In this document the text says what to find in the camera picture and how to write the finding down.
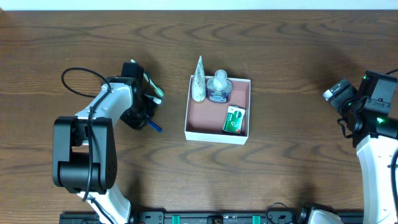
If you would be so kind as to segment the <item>white floral cone tube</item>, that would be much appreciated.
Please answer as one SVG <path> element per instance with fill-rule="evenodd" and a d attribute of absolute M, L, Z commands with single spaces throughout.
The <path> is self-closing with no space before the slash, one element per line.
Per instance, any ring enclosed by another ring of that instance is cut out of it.
<path fill-rule="evenodd" d="M 206 98 L 205 70 L 202 57 L 199 57 L 191 84 L 192 100 L 202 102 Z"/>

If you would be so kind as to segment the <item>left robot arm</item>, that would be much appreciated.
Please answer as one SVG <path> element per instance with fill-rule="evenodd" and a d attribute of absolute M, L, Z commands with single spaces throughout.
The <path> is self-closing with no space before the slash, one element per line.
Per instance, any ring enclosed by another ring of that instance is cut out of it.
<path fill-rule="evenodd" d="M 146 125 L 162 130 L 152 121 L 157 105 L 141 86 L 137 77 L 109 77 L 85 109 L 54 122 L 53 182 L 88 202 L 100 223 L 139 221 L 115 183 L 118 159 L 113 129 L 123 121 L 135 130 Z"/>

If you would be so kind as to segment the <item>blue disposable razor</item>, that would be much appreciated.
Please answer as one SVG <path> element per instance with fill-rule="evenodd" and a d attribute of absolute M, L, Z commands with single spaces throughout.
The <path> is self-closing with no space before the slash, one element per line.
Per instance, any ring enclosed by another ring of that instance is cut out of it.
<path fill-rule="evenodd" d="M 152 121 L 152 118 L 150 117 L 150 116 L 146 116 L 146 123 L 151 127 L 151 128 L 153 128 L 154 130 L 156 130 L 157 132 L 159 132 L 159 133 L 161 133 L 162 132 L 162 128 L 159 126 L 159 125 L 157 125 L 156 123 L 154 123 L 153 121 Z"/>

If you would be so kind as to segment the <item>green white soap box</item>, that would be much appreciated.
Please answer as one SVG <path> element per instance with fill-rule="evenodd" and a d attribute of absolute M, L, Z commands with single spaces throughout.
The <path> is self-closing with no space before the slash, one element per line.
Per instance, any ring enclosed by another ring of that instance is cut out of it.
<path fill-rule="evenodd" d="M 238 106 L 228 106 L 223 131 L 233 134 L 241 134 L 246 110 Z"/>

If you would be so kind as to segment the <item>white box with pink interior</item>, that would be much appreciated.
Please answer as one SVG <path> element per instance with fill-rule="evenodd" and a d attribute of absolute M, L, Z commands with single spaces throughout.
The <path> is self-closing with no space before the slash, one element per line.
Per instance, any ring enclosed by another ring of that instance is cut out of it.
<path fill-rule="evenodd" d="M 230 78 L 233 84 L 227 103 L 215 103 L 207 98 L 202 102 L 192 100 L 192 86 L 188 86 L 184 133 L 188 141 L 217 142 L 243 145 L 249 138 L 251 107 L 251 81 Z M 239 134 L 225 133 L 224 122 L 229 106 L 245 109 L 242 130 Z"/>

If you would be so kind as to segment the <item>blue hand soap bottle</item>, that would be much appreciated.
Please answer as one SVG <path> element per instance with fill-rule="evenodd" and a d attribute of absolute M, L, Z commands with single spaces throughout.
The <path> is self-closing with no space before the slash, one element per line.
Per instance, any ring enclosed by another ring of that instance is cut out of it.
<path fill-rule="evenodd" d="M 217 70 L 213 78 L 206 82 L 206 96 L 215 103 L 227 103 L 233 87 L 224 70 Z"/>

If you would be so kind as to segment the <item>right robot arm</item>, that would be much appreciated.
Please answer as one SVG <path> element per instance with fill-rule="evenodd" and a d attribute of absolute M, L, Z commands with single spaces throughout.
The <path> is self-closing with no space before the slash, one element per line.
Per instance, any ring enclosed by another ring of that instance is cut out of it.
<path fill-rule="evenodd" d="M 363 76 L 359 88 L 342 79 L 324 92 L 351 139 L 363 179 L 363 223 L 397 223 L 397 120 L 389 117 L 397 78 Z"/>

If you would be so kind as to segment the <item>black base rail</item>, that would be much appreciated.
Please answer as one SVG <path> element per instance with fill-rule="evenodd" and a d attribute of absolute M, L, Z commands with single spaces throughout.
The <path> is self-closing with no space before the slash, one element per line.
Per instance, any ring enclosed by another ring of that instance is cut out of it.
<path fill-rule="evenodd" d="M 362 223 L 363 212 L 359 210 L 338 211 L 338 216 L 343 223 Z M 141 212 L 134 215 L 128 223 L 138 224 L 266 224 L 266 223 L 292 223 L 295 215 L 290 211 L 269 211 L 265 213 L 169 213 L 169 212 Z M 60 215 L 61 224 L 87 224 L 103 223 L 100 216 L 94 213 L 64 213 Z"/>

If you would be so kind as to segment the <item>teal toothpaste tube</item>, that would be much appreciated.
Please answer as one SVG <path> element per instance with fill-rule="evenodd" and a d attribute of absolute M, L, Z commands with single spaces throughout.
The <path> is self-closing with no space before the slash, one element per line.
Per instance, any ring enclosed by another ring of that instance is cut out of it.
<path fill-rule="evenodd" d="M 157 98 L 155 96 L 151 96 L 151 95 L 146 95 L 146 97 L 148 97 L 150 100 L 152 100 L 154 103 L 160 105 L 162 103 L 162 100 L 160 98 Z"/>

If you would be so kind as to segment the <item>green white toothbrush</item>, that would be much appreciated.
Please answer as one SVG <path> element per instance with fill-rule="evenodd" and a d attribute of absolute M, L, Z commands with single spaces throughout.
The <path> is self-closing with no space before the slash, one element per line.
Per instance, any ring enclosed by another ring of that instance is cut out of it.
<path fill-rule="evenodd" d="M 165 92 L 163 91 L 163 89 L 161 89 L 160 86 L 158 86 L 158 84 L 156 84 L 153 79 L 151 79 L 150 76 L 148 76 L 148 74 L 146 74 L 146 72 L 144 71 L 144 78 L 143 78 L 147 84 L 149 86 L 151 86 L 154 89 L 155 94 L 159 97 L 159 98 L 163 98 L 165 96 Z M 138 95 L 138 97 L 141 97 L 142 95 L 142 87 L 139 87 L 137 82 L 135 84 L 133 84 L 133 91 L 134 93 L 136 93 Z"/>

